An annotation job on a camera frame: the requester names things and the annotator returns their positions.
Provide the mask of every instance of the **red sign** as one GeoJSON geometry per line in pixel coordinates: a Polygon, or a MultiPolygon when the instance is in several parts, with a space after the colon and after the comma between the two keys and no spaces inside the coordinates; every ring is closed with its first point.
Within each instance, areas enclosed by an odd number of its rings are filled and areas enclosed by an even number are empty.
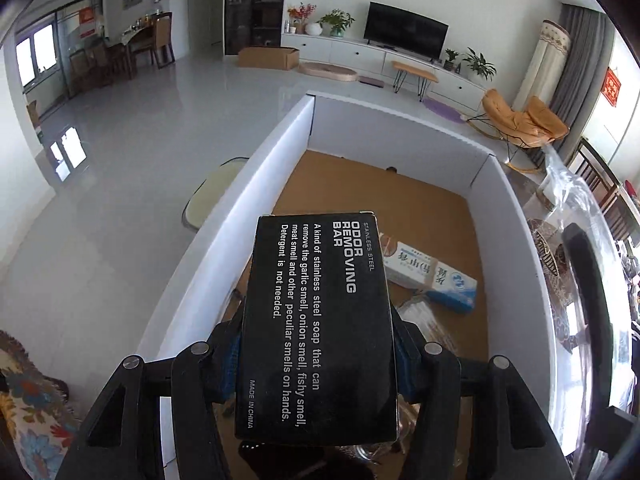
{"type": "Polygon", "coordinates": [[[80,9],[80,24],[87,22],[92,22],[94,20],[94,10],[91,7],[85,7],[84,9],[80,9]]]}
{"type": "Polygon", "coordinates": [[[604,78],[601,92],[613,107],[615,107],[618,102],[618,96],[620,95],[621,86],[622,83],[620,83],[620,79],[616,77],[612,69],[607,68],[607,75],[604,78]]]}

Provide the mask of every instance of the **potted plant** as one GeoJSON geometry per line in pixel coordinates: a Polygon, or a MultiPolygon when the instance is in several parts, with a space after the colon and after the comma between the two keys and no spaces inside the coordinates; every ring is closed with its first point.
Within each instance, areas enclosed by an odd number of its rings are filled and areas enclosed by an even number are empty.
{"type": "Polygon", "coordinates": [[[305,33],[306,20],[308,20],[311,17],[311,15],[314,13],[315,10],[316,10],[315,5],[311,5],[311,4],[305,5],[302,2],[300,2],[299,7],[289,7],[289,9],[287,9],[287,12],[289,13],[289,17],[291,21],[294,23],[294,26],[296,27],[296,33],[298,34],[305,33]]]}
{"type": "Polygon", "coordinates": [[[469,80],[482,86],[484,83],[493,80],[496,73],[495,66],[489,63],[482,52],[478,56],[472,48],[469,48],[469,53],[462,60],[466,63],[470,70],[469,80]]]}
{"type": "Polygon", "coordinates": [[[460,55],[460,53],[456,52],[455,50],[451,50],[450,48],[445,50],[445,52],[447,53],[447,57],[449,57],[449,59],[444,62],[444,70],[453,72],[456,69],[456,66],[453,64],[453,62],[460,55]]]}
{"type": "Polygon", "coordinates": [[[347,28],[351,27],[351,25],[355,21],[356,20],[352,18],[348,12],[340,9],[334,9],[329,14],[326,14],[322,18],[320,18],[320,21],[318,23],[320,23],[321,25],[323,23],[331,25],[331,36],[334,36],[336,38],[343,38],[344,31],[347,30],[347,28]]]}

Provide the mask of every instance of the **black tv screen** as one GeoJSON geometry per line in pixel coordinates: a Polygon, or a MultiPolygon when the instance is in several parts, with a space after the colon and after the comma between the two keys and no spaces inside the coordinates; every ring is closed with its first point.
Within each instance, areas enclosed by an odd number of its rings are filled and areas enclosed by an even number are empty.
{"type": "Polygon", "coordinates": [[[364,39],[440,59],[447,30],[431,18],[371,2],[364,39]]]}

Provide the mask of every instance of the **window frame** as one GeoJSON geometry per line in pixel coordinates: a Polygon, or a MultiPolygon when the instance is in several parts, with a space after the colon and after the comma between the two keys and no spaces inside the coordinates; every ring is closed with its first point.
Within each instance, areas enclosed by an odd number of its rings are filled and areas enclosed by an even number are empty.
{"type": "Polygon", "coordinates": [[[15,46],[17,47],[25,40],[29,40],[31,64],[33,65],[33,73],[35,74],[35,77],[22,87],[22,93],[26,94],[62,68],[60,63],[60,53],[58,51],[58,27],[56,23],[56,13],[54,12],[53,14],[48,15],[43,19],[38,20],[36,23],[33,23],[29,27],[23,29],[22,31],[18,32],[15,35],[15,46]],[[51,26],[51,31],[53,34],[53,50],[56,54],[56,64],[54,66],[51,66],[50,68],[47,68],[44,72],[40,72],[40,69],[38,68],[38,59],[36,57],[36,47],[33,36],[34,34],[40,32],[43,28],[49,27],[49,25],[51,26]]]}

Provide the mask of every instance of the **metal screw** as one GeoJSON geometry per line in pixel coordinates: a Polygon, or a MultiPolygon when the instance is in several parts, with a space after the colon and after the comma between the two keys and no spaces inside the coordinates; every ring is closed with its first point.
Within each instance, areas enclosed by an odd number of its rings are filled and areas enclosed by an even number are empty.
{"type": "Polygon", "coordinates": [[[122,362],[122,366],[124,366],[127,370],[133,370],[133,368],[137,368],[140,364],[140,358],[135,355],[130,355],[122,362]]]}
{"type": "Polygon", "coordinates": [[[496,357],[494,357],[494,365],[497,368],[500,368],[500,370],[506,370],[507,368],[509,368],[511,363],[509,362],[509,360],[506,357],[503,357],[501,355],[497,355],[496,357]]]}
{"type": "Polygon", "coordinates": [[[438,355],[442,353],[442,346],[440,346],[438,343],[427,343],[424,346],[424,351],[427,352],[427,354],[438,355]]]}
{"type": "Polygon", "coordinates": [[[209,351],[209,345],[204,341],[199,341],[191,345],[191,353],[193,355],[206,354],[209,351]]]}

